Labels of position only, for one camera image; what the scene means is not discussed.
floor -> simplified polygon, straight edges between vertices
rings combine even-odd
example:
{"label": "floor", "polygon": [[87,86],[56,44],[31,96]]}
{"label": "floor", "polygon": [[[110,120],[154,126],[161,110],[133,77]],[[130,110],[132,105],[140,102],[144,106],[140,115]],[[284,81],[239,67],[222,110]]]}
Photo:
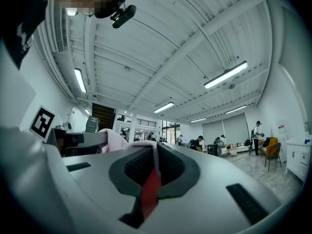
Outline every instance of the floor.
{"label": "floor", "polygon": [[275,164],[275,159],[272,159],[268,172],[268,161],[264,167],[265,157],[256,157],[254,152],[251,155],[249,152],[238,153],[236,156],[227,156],[224,159],[232,162],[239,169],[271,189],[282,204],[291,200],[301,191],[303,182],[292,172],[285,173],[286,162],[282,163],[281,167],[279,162]]}

